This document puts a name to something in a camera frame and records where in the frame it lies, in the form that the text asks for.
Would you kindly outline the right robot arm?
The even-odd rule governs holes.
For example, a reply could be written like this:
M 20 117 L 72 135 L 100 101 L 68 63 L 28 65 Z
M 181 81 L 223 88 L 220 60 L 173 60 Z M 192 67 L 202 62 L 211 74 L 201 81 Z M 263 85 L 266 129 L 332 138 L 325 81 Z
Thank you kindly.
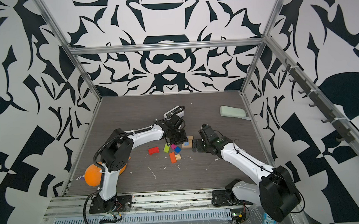
M 231 163 L 246 174 L 255 184 L 234 180 L 228 187 L 234 198 L 261 206 L 275 221 L 283 221 L 301 203 L 302 194 L 295 186 L 289 171 L 263 163 L 234 140 L 219 136 L 208 124 L 199 130 L 201 139 L 193 141 L 193 151 L 210 153 Z

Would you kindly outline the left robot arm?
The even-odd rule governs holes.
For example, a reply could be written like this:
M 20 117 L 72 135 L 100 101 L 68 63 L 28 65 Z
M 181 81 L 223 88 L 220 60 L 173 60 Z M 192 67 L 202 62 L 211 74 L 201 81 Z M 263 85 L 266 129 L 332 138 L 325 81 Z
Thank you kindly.
M 178 115 L 155 121 L 153 125 L 139 130 L 116 129 L 109 139 L 94 154 L 92 162 L 102 172 L 99 198 L 104 202 L 117 195 L 119 172 L 127 164 L 133 149 L 152 141 L 166 140 L 168 144 L 187 141 L 185 121 Z

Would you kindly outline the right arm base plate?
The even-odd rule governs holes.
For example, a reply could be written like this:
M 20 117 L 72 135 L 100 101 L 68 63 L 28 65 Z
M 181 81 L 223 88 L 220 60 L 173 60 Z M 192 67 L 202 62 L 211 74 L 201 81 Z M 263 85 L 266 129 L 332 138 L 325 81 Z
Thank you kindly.
M 252 205 L 249 201 L 238 200 L 231 190 L 212 191 L 212 205 L 215 207 L 230 207 L 243 205 Z

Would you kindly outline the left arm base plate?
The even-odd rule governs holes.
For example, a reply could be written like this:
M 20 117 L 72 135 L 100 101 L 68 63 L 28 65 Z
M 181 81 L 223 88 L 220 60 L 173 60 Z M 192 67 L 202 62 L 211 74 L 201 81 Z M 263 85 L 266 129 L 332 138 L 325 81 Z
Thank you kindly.
M 99 195 L 93 196 L 91 203 L 88 203 L 88 205 L 90 206 L 89 213 L 100 214 L 109 211 L 122 212 L 125 209 L 131 207 L 132 198 L 133 196 L 131 195 L 115 196 L 105 201 Z

